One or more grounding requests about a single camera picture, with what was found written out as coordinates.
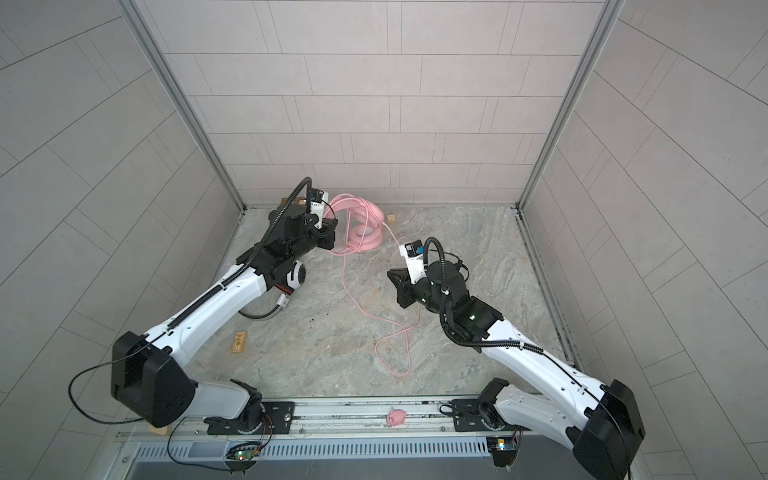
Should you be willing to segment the white black headphones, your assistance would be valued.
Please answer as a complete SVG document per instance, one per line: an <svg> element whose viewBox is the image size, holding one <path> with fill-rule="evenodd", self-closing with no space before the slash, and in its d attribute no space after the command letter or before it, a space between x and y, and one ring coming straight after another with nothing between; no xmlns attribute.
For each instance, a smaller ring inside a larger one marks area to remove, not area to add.
<svg viewBox="0 0 768 480"><path fill-rule="evenodd" d="M296 260L293 263L292 269L286 274L285 280L276 284L277 288L281 291L281 295L271 310L263 314L253 314L245 309L241 309L238 313L247 319L255 321L266 321L273 318L288 305L290 296L304 284L305 278L306 268L300 260Z"/></svg>

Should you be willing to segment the pink headphones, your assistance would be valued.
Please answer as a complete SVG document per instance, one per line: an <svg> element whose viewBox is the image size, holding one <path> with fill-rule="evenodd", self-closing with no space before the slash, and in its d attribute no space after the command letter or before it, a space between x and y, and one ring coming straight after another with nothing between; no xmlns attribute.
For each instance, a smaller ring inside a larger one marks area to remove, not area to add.
<svg viewBox="0 0 768 480"><path fill-rule="evenodd" d="M326 217L334 217L345 212L347 221L344 233L344 246L335 252L337 256L370 251L377 248L384 238L385 215L372 202L351 194L334 197L329 206L332 208Z"/></svg>

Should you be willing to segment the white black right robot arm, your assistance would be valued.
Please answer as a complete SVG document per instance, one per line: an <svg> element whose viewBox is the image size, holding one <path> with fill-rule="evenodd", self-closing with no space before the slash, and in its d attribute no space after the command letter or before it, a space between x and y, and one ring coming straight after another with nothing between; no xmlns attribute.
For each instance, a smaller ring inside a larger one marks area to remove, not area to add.
<svg viewBox="0 0 768 480"><path fill-rule="evenodd" d="M387 277L401 307L418 304L437 314L454 344L501 363L539 392L534 398L501 379L491 381L478 399L478 414L487 426L537 432L568 448L596 479L630 475L646 430L627 385L605 384L552 356L471 295L451 262L432 263L417 280L406 268L391 269Z"/></svg>

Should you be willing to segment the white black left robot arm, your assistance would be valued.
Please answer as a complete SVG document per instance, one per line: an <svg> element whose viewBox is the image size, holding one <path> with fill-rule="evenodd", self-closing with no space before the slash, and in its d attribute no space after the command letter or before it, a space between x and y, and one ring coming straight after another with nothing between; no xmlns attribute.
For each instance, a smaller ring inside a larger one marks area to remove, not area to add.
<svg viewBox="0 0 768 480"><path fill-rule="evenodd" d="M292 204L269 216L264 240L183 310L143 334L127 332L112 350L111 396L154 427L202 417L213 431L249 434L261 428L261 393L238 380L197 382L184 368L206 341L247 304L270 289L280 296L270 316L287 306L305 281L301 257L319 247L331 250L337 221L326 202Z"/></svg>

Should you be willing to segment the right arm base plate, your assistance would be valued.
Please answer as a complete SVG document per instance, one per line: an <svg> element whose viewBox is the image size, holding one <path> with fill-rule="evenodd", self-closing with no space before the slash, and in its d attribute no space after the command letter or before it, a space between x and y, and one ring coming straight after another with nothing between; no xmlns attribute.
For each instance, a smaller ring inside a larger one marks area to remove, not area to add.
<svg viewBox="0 0 768 480"><path fill-rule="evenodd" d="M438 407L457 432L513 432L527 428L507 423L493 405L478 399L454 399Z"/></svg>

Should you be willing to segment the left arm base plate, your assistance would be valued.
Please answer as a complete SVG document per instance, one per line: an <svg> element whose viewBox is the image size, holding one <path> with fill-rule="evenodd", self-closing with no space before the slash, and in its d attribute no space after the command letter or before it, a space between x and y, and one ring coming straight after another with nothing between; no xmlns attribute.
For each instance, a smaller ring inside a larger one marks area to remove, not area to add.
<svg viewBox="0 0 768 480"><path fill-rule="evenodd" d="M291 401L261 402L248 417L243 413L236 419L208 417L204 419L208 435L269 435L288 434L296 403Z"/></svg>

